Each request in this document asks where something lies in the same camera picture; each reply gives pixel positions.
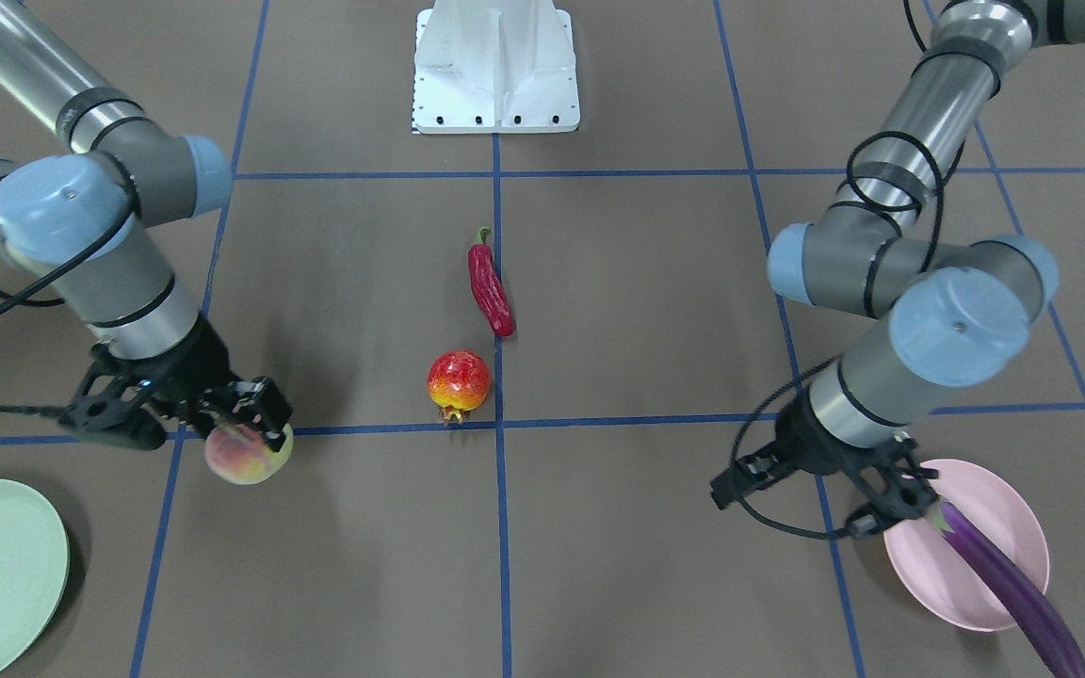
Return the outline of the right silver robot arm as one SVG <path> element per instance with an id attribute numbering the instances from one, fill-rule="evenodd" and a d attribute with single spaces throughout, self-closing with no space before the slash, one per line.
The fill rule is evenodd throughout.
<path id="1" fill-rule="evenodd" d="M 269 378 L 238 378 L 197 297 L 148 227 L 228 205 L 233 171 L 202 135 L 173 137 L 18 1 L 0 1 L 0 85 L 53 129 L 64 154 L 0 157 L 0 259 L 34 276 L 0 289 L 0 317 L 53 289 L 95 336 L 64 405 L 0 404 L 78 442 L 158 449 L 164 421 L 285 460 L 292 408 Z"/>

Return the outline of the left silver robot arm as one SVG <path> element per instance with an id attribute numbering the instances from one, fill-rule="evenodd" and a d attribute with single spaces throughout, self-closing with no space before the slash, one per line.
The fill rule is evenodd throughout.
<path id="1" fill-rule="evenodd" d="M 779 387 L 792 394 L 773 439 L 710 482 L 719 509 L 793 474 L 841 473 L 866 498 L 832 529 L 758 523 L 810 540 L 865 538 L 933 516 L 937 474 L 907 428 L 1003 372 L 1060 284 L 1058 263 L 1029 236 L 940 243 L 953 163 L 1004 78 L 1034 48 L 1085 43 L 1085 1 L 950 1 L 878 133 L 852 150 L 817 222 L 791 223 L 768 250 L 768 282 L 797 303 L 873 318 L 847 351 Z"/>

